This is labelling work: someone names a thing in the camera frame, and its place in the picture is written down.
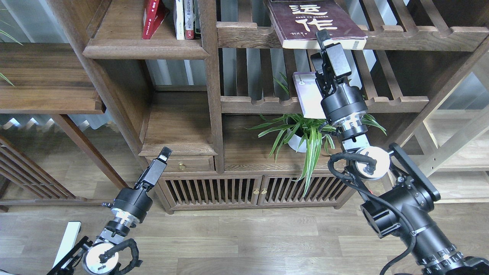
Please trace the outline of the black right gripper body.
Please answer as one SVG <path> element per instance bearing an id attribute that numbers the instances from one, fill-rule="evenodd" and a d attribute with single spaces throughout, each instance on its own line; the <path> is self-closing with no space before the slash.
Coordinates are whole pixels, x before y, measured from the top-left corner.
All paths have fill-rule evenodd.
<path id="1" fill-rule="evenodd" d="M 320 53 L 310 56 L 316 70 L 316 83 L 322 96 L 329 96 L 351 75 L 351 68 L 340 43 L 321 48 Z"/>

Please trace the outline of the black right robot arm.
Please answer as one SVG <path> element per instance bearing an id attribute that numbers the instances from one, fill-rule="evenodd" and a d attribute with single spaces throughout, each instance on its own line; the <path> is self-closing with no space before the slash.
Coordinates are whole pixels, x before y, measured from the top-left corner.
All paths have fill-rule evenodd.
<path id="1" fill-rule="evenodd" d="M 342 45 L 327 30 L 316 37 L 320 53 L 311 59 L 321 106 L 342 143 L 342 152 L 330 157 L 328 168 L 360 193 L 361 211 L 378 237 L 399 237 L 407 247 L 381 274 L 412 254 L 424 275 L 487 275 L 487 259 L 464 257 L 429 216 L 440 193 L 407 153 L 396 143 L 387 151 L 369 144 L 362 122 L 368 108 L 359 88 L 347 82 L 351 68 Z"/>

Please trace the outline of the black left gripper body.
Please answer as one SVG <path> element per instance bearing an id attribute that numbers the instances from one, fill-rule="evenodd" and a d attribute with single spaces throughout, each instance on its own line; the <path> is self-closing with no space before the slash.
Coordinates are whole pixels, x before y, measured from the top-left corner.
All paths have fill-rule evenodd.
<path id="1" fill-rule="evenodd" d="M 149 192 L 157 183 L 167 166 L 167 155 L 159 155 L 153 159 L 134 186 L 134 190 L 144 189 Z"/>

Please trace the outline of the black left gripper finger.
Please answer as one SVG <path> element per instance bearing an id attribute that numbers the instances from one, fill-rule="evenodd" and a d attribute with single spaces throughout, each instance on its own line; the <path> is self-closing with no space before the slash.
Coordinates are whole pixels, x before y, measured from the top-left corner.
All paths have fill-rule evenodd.
<path id="1" fill-rule="evenodd" d="M 165 146 L 157 156 L 157 159 L 160 160 L 161 162 L 166 163 L 168 161 L 168 158 L 170 158 L 171 153 L 172 150 Z"/>

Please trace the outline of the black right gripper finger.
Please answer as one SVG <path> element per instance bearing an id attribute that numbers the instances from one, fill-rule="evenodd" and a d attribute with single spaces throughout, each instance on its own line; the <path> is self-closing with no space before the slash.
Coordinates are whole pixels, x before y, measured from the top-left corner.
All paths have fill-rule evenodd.
<path id="1" fill-rule="evenodd" d="M 332 44 L 332 39 L 327 29 L 318 30 L 316 32 L 316 39 L 320 49 L 326 49 Z"/>

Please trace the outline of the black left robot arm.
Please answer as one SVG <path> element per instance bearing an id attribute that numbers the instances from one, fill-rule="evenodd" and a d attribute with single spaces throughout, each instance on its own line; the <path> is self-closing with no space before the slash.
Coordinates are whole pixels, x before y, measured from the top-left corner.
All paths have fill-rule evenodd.
<path id="1" fill-rule="evenodd" d="M 54 265 L 50 275 L 72 275 L 79 262 L 90 275 L 124 275 L 139 267 L 139 250 L 134 239 L 127 239 L 131 228 L 142 223 L 152 206 L 148 192 L 157 184 L 172 150 L 164 147 L 139 177 L 133 188 L 122 188 L 113 202 L 104 202 L 114 213 L 95 241 L 83 237 Z"/>

